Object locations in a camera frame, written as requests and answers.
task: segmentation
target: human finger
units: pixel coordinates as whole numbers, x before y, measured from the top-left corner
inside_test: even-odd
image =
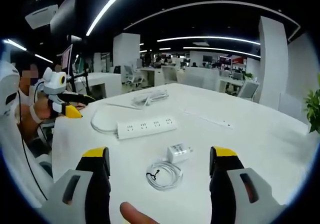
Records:
[[[158,222],[151,219],[149,216],[138,211],[129,202],[121,203],[120,212],[123,218],[131,224],[158,224]]]

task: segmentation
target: person's arm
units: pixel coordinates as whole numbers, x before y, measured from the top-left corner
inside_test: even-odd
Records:
[[[35,102],[33,105],[34,112],[36,116],[40,120],[48,119],[51,114],[51,110],[48,106],[48,99],[41,98]],[[24,113],[23,119],[18,124],[18,128],[22,134],[22,137],[25,143],[29,143],[32,141],[33,137],[35,136],[37,129],[40,123],[37,123],[34,118],[32,117],[30,110]]]

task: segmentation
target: green leaves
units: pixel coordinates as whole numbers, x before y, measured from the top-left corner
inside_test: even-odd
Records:
[[[320,87],[320,73],[317,74]],[[304,99],[306,103],[306,118],[311,124],[310,132],[317,131],[320,133],[320,89],[313,92],[309,90],[307,98]]]

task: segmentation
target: black ceiling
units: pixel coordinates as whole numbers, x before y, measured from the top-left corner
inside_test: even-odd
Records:
[[[32,30],[24,16],[51,4],[60,5],[64,0],[14,0],[9,4],[1,0],[3,15],[7,17],[1,36],[14,38],[29,50],[54,59],[64,45],[52,45],[50,27]],[[85,38],[86,32],[108,0],[77,0],[76,26],[74,33]],[[162,9],[180,5],[214,0],[117,0],[102,17],[97,27],[87,39],[87,48],[93,52],[110,52],[113,37],[124,31],[130,24]],[[261,5],[281,12],[301,25],[299,36],[310,20],[316,0],[226,0]],[[185,36],[225,36],[259,42],[259,18],[266,16],[283,22],[287,37],[297,27],[279,15],[259,8],[235,4],[203,4],[165,12],[140,22],[125,32],[141,34],[143,48],[157,50],[170,47],[171,51],[181,51],[182,47],[195,46],[197,40],[175,40],[157,42],[158,39]],[[235,41],[208,41],[210,47],[257,53],[257,46]]]

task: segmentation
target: white power strip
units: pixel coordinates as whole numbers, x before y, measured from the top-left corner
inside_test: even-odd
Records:
[[[119,140],[138,138],[175,129],[177,129],[177,123],[171,116],[117,123]]]

